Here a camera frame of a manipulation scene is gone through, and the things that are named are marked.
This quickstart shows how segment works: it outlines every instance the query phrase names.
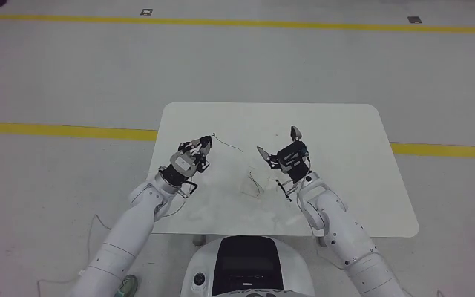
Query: white cable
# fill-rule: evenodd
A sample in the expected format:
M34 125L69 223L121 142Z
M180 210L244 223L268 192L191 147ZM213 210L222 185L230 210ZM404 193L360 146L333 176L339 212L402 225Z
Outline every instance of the white cable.
M86 267L89 265L89 261L91 260L91 248L89 247L90 245L90 242L91 242L91 232L92 232L92 226L94 224L94 219L97 218L97 220L101 223L101 225L110 230L111 228L110 227L107 227L101 220L101 218L99 218L99 216L97 214L95 214L93 217L92 217L92 220L91 220L91 226L89 227L89 233L88 233L88 244L87 244L87 248L88 248L88 262L86 263ZM76 275L74 276L74 278L72 279L68 279L67 281L52 281L52 280L49 280L49 279L39 279L38 281L36 281L36 292L38 293L38 297L42 297L42 290L41 290L41 287L40 287L40 284L43 282L43 283L50 283L50 284L68 284L68 283L71 283L72 281L75 281L76 279L78 279L79 275Z

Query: black cable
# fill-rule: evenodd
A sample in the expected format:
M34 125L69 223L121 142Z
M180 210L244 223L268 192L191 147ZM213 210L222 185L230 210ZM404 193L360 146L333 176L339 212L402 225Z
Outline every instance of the black cable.
M216 133L213 133L213 135L212 135L212 136L213 136L214 138L216 138L216 140L217 140L217 141L219 141L220 143L222 143L222 144L224 144L224 145L226 145L226 146L231 146L230 144L227 144L227 143L225 143L225 142L221 141L219 138L217 138L217 137L216 137ZM243 152L243 150L242 150L242 149L240 149L240 148L237 148L237 147L235 147L235 146L231 146L231 147L232 147L232 148L234 148L234 149L238 149L238 150L240 150L240 152L244 154L244 152Z

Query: green object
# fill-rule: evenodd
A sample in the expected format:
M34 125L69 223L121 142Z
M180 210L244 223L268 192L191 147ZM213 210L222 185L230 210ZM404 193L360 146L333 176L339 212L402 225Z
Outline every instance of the green object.
M139 286L139 280L135 275L129 274L122 281L122 286L117 290L114 297L134 297Z

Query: table leg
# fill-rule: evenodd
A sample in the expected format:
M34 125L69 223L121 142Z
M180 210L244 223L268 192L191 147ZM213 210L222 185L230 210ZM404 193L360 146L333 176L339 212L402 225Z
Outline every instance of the table leg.
M206 243L206 235L193 235L193 244L201 247Z
M318 236L317 237L317 243L320 247L327 247L327 244L325 243L325 240L324 240L323 236Z

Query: thin wire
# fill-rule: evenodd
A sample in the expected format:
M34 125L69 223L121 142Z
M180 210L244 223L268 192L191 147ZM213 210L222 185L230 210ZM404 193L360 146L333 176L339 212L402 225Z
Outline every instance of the thin wire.
M172 212L171 214L168 214L168 215L164 215L163 217L166 218L166 217L171 217L172 215L176 214L177 212L179 212L184 206L185 206L185 202L186 202L186 199L183 198L183 203L181 203L181 206L178 207L177 210L175 210L174 212Z
M193 185L190 185L190 189L188 190L188 195L191 193L191 188L192 188ZM172 215L176 214L177 212L179 212L184 206L185 206L185 202L186 202L186 198L183 198L183 203L180 205L180 207L178 207L178 209L176 211L174 211L173 213L171 214L167 214L167 215L164 215L162 216L162 218L166 218L166 217L171 217Z
M225 143L225 142L221 141L219 138L217 138L217 137L216 137L216 133L213 133L213 135L212 135L212 136L213 136L214 138L216 138L216 140L217 140L217 141L219 141L220 143L222 143L222 144L224 144L224 145L226 145L226 146L231 146L230 144L227 144L227 143ZM240 149L240 148L237 148L237 147L235 147L235 146L231 146L231 147L232 147L232 148L234 148L234 149L238 149L238 150L240 150L240 152L244 154L244 152L243 152L243 150L242 150L242 149Z
M111 228L110 227L107 227L101 220L101 218L99 218L99 216L97 214L95 214L93 217L92 217L92 220L91 220L91 225L89 226L89 232L88 232L88 245L87 245L87 248L88 248L88 262L86 263L86 266L89 265L89 261L91 260L91 248L89 247L90 245L90 242L91 242L91 232L92 232L92 226L94 224L94 219L97 219L101 225L110 230ZM72 279L68 279L67 281L52 281L52 280L49 280L49 279L39 279L38 281L36 281L36 292L38 294L38 297L42 297L42 290L41 290L41 283L49 283L49 284L69 284L71 283L72 281L75 281L77 280L79 277L79 275L76 275L74 276L74 278Z
M258 188L258 192L259 194L261 193L260 189L262 189L262 192L265 192L266 190L264 190L264 188L252 177L252 173L249 172L249 178L255 183L255 186Z

